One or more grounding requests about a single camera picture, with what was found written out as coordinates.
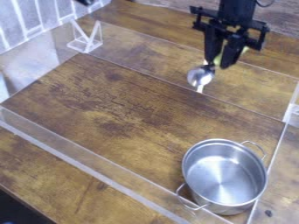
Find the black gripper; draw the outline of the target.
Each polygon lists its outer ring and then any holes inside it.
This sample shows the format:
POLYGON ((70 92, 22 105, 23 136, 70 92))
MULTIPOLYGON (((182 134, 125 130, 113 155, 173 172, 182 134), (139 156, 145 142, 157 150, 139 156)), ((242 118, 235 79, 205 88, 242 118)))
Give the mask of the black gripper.
POLYGON ((211 65, 223 49, 219 67, 233 66, 243 52, 245 46, 261 51, 266 35, 270 32, 266 22, 254 19, 258 0, 219 0, 217 10, 191 6, 191 14, 197 16, 193 28, 205 33, 205 59, 211 65))

